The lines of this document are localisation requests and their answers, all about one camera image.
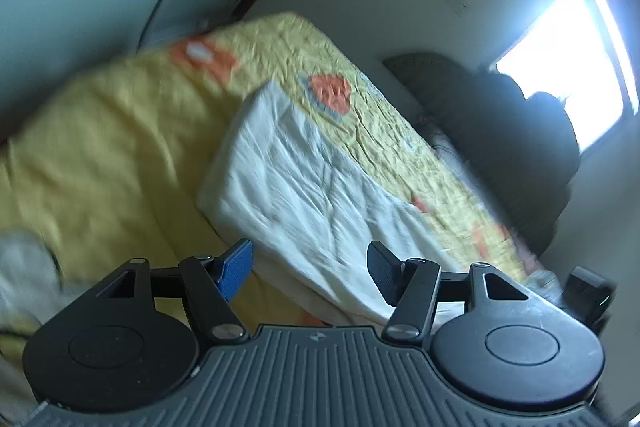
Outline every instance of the yellow quilt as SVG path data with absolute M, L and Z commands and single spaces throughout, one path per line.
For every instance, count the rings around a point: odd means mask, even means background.
M 222 252 L 194 198 L 242 100 L 270 78 L 382 187 L 419 206 L 462 266 L 485 259 L 523 279 L 503 229 L 368 79 L 294 14 L 73 80 L 1 154 L 0 229 L 34 230 L 67 279 L 98 280 L 131 257 L 174 266 Z M 184 319 L 179 302 L 158 306 Z M 304 316 L 255 276 L 233 306 L 251 328 Z

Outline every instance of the white cloth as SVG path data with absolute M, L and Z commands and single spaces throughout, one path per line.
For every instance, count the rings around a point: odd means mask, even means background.
M 245 101 L 197 205 L 228 244 L 252 240 L 260 277 L 334 325 L 383 325 L 393 311 L 367 271 L 374 239 L 402 260 L 460 271 L 420 211 L 382 189 L 273 81 Z M 460 313 L 443 303 L 436 323 Z
M 41 325 L 90 285 L 63 285 L 42 240 L 28 230 L 0 234 L 0 330 L 15 321 Z M 0 418 L 19 422 L 36 400 L 18 368 L 0 358 Z
M 535 270 L 527 277 L 525 286 L 556 306 L 562 299 L 558 276 L 549 270 Z

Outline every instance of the window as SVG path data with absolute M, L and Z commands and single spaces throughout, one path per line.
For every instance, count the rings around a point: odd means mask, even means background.
M 580 151 L 620 119 L 625 105 L 633 114 L 638 111 L 636 82 L 622 36 L 606 1 L 593 1 L 608 32 L 606 41 L 585 0 L 555 0 L 496 64 L 526 98 L 546 91 L 564 103 Z M 614 52 L 607 52 L 605 42 Z

